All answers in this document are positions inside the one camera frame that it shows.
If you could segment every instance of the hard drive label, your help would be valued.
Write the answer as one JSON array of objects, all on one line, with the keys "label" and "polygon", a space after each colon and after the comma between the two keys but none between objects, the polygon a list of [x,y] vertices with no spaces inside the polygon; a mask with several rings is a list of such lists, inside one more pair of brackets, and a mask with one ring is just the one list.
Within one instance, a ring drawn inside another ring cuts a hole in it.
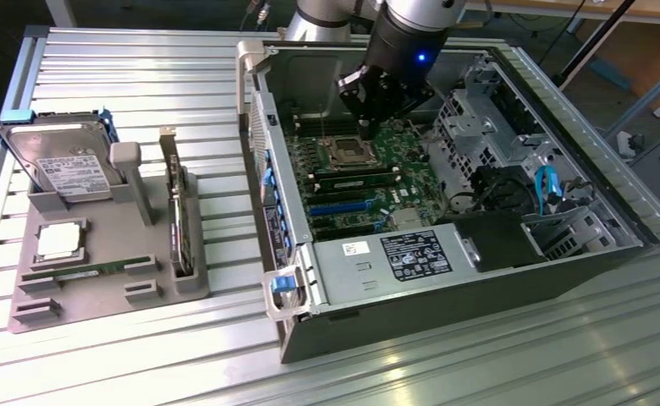
[{"label": "hard drive label", "polygon": [[108,176],[94,155],[40,158],[37,162],[61,196],[109,191]]},{"label": "hard drive label", "polygon": [[380,239],[393,275],[401,282],[453,271],[436,232],[396,235]]}]

